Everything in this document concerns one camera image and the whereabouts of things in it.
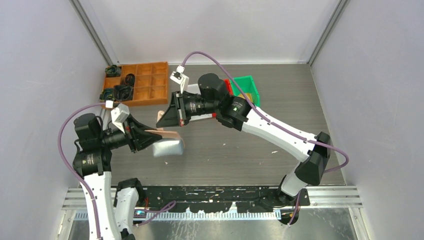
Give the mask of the pink leather card holder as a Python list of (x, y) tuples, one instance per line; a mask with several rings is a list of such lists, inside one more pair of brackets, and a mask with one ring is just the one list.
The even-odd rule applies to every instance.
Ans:
[(184, 153), (185, 143), (178, 132), (158, 127), (153, 133), (162, 136), (161, 140), (152, 145), (152, 154), (155, 158), (177, 156)]

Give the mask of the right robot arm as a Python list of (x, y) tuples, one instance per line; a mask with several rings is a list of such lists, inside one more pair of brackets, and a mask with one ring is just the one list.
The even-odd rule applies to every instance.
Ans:
[(283, 205), (291, 205), (304, 187), (318, 186), (330, 158), (325, 147), (330, 136), (318, 135), (293, 128), (269, 116), (259, 107), (249, 105), (242, 97), (230, 94), (224, 80), (214, 73), (198, 79), (199, 94), (175, 91), (164, 115), (156, 123), (158, 128), (186, 126), (193, 116), (215, 114), (223, 126), (261, 137), (290, 153), (298, 165), (282, 179), (277, 198)]

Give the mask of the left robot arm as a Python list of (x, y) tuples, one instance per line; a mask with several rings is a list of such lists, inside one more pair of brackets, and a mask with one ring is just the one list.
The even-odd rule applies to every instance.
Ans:
[(104, 130), (103, 121), (93, 113), (77, 117), (73, 124), (78, 139), (74, 142), (77, 153), (72, 167), (84, 181), (89, 239), (135, 239), (134, 211), (145, 202), (146, 193), (138, 178), (133, 177), (120, 181), (112, 194), (112, 150), (129, 146), (136, 153), (163, 137), (131, 115), (123, 122), (124, 130)]

